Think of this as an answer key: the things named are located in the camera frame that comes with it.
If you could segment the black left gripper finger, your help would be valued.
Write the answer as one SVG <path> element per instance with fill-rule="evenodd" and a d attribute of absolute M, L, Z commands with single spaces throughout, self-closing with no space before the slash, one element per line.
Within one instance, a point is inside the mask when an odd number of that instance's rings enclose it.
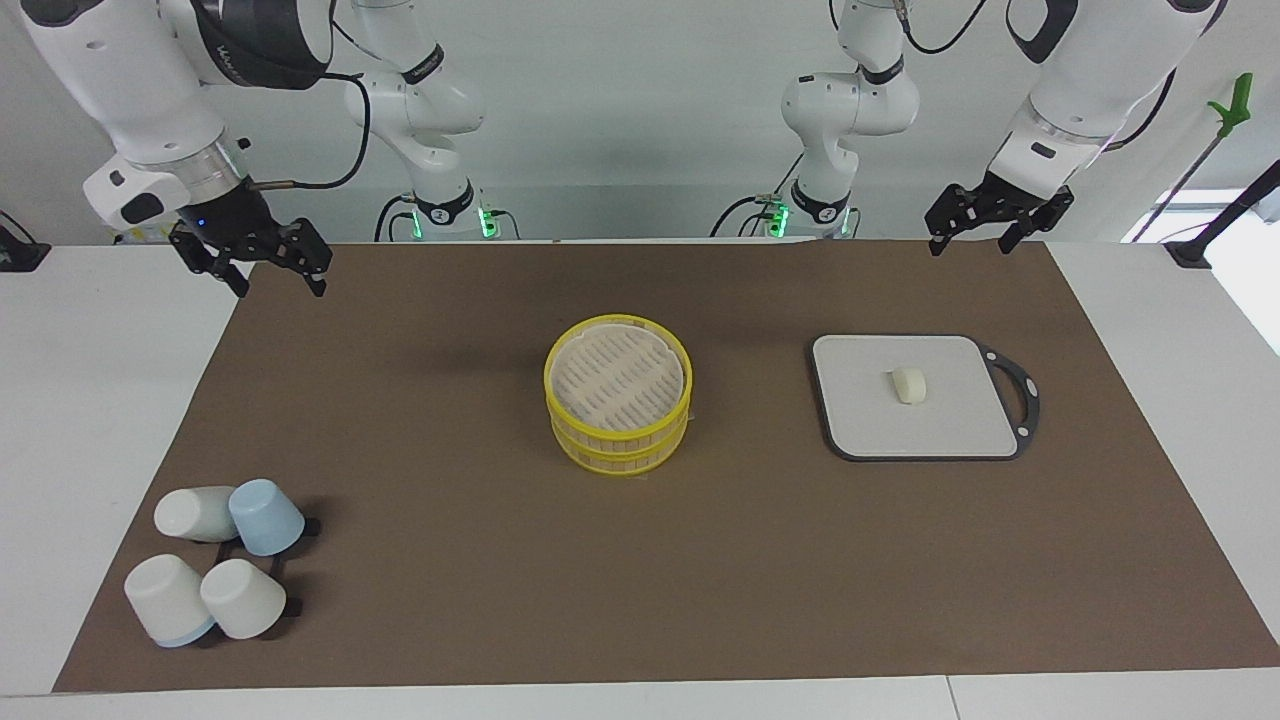
<path fill-rule="evenodd" d="M 979 208 L 980 186 L 966 190 L 960 184 L 947 186 L 925 211 L 924 223 L 929 231 L 929 251 L 941 256 L 959 234 L 987 223 Z"/>
<path fill-rule="evenodd" d="M 1018 210 L 1010 227 L 998 240 L 1001 254 L 1010 254 L 1023 240 L 1034 233 L 1050 232 L 1062 219 L 1075 201 L 1070 190 L 1060 190 L 1044 205 L 1033 210 Z"/>

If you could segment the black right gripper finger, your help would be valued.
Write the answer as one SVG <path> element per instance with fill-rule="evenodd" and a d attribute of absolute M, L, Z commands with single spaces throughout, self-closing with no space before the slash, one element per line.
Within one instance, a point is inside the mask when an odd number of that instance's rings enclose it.
<path fill-rule="evenodd" d="M 242 270 L 224 252 L 214 255 L 191 228 L 173 228 L 169 243 L 193 274 L 210 275 L 224 283 L 237 299 L 244 299 L 250 282 Z"/>
<path fill-rule="evenodd" d="M 333 251 L 310 219 L 294 219 L 274 229 L 275 243 L 270 263 L 303 278 L 312 296 L 320 299 L 326 292 L 326 273 Z"/>

